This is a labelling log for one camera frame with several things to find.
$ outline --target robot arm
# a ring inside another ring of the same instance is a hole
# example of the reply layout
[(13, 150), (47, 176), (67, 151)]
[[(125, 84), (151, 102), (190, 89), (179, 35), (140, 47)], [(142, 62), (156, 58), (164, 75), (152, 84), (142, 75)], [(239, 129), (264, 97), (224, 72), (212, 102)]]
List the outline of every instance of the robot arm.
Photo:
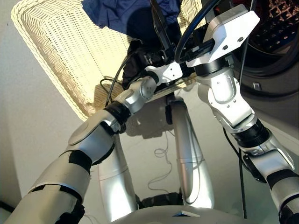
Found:
[(7, 224), (77, 224), (92, 165), (114, 149), (112, 136), (142, 108), (156, 89), (152, 77), (140, 78), (115, 101), (84, 122), (70, 137), (66, 151), (52, 162), (21, 200)]
[[(251, 23), (247, 22), (251, 24), (251, 31), (258, 20), (253, 11), (246, 12), (241, 5), (215, 17), (209, 23), (204, 39), (213, 38), (216, 42), (214, 48), (186, 64), (195, 66), (199, 98), (211, 107), (214, 117), (233, 135), (245, 153), (244, 162), (249, 171), (258, 181), (268, 183), (280, 223), (298, 223), (299, 175), (293, 172), (293, 161), (242, 98), (232, 69), (221, 58), (223, 51), (228, 53), (239, 47), (239, 43), (250, 34), (242, 28), (234, 33), (231, 30), (232, 25), (241, 27), (249, 18), (252, 19)], [(227, 35), (221, 39), (220, 33)]]

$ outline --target white wicker basket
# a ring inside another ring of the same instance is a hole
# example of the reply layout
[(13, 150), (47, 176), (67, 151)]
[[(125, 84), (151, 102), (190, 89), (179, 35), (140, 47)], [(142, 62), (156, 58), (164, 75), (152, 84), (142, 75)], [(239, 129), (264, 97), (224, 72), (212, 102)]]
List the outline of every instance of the white wicker basket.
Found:
[[(182, 32), (200, 9), (200, 0), (183, 1), (178, 18)], [(107, 93), (100, 80), (114, 77), (127, 54), (130, 37), (94, 25), (81, 0), (23, 0), (14, 6), (12, 20), (52, 83), (82, 120), (104, 107)], [(191, 82), (194, 78), (180, 80), (153, 99)], [(104, 85), (110, 88), (109, 81)], [(116, 84), (112, 98), (121, 92)]]

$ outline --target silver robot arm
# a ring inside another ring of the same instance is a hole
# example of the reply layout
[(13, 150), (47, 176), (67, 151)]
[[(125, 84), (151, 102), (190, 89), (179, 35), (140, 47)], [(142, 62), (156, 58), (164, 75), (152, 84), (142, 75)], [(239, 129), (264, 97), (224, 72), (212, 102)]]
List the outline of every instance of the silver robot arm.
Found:
[[(208, 25), (205, 40), (213, 38), (211, 52), (187, 62), (198, 75), (199, 98), (207, 103), (227, 132), (245, 153), (244, 162), (260, 182), (268, 183), (282, 224), (299, 223), (299, 175), (285, 148), (265, 128), (240, 94), (233, 70), (223, 56), (239, 47), (259, 19), (253, 11), (239, 5), (215, 17)], [(249, 30), (231, 28), (249, 24)]]
[(77, 224), (85, 212), (82, 202), (91, 166), (112, 153), (113, 135), (153, 96), (156, 86), (152, 77), (140, 78), (84, 122), (70, 137), (66, 151), (45, 169), (5, 223)]
[(265, 128), (240, 95), (231, 68), (198, 77), (199, 98), (245, 153), (244, 162), (260, 182), (268, 183), (281, 223), (299, 218), (299, 175), (285, 148)]

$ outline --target black cloth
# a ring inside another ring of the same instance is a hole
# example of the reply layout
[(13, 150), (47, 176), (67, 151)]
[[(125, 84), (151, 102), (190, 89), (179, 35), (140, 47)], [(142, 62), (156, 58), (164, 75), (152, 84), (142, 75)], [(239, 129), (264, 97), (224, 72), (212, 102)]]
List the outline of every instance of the black cloth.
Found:
[[(180, 0), (157, 0), (169, 25), (168, 35), (177, 44), (180, 29), (177, 16)], [(144, 44), (158, 46), (159, 39), (153, 27), (150, 0), (84, 0), (83, 9), (100, 28), (109, 27), (141, 40)]]

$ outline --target gray cable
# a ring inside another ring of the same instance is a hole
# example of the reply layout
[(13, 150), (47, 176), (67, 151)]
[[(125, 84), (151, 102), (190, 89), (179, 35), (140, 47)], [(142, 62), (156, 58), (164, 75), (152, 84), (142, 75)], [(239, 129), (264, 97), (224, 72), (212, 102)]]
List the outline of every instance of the gray cable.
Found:
[(168, 156), (167, 156), (167, 153), (168, 153), (168, 137), (167, 137), (167, 134), (166, 134), (166, 131), (165, 131), (165, 136), (166, 136), (166, 148), (165, 149), (162, 149), (162, 148), (157, 148), (155, 149), (154, 151), (154, 154), (157, 158), (163, 158), (165, 157), (165, 160), (166, 160), (166, 163), (170, 165), (170, 170), (164, 174), (164, 175), (161, 175), (161, 176), (158, 176), (158, 177), (155, 177), (153, 179), (151, 179), (149, 182), (148, 182), (148, 189), (150, 190), (160, 190), (160, 191), (164, 191), (166, 192), (167, 194), (169, 194), (169, 192), (165, 189), (157, 189), (157, 188), (151, 188), (150, 185), (153, 184), (153, 183), (156, 183), (156, 182), (159, 182), (161, 180), (164, 180), (166, 177), (169, 176), (169, 174), (172, 172), (172, 163), (168, 160)]

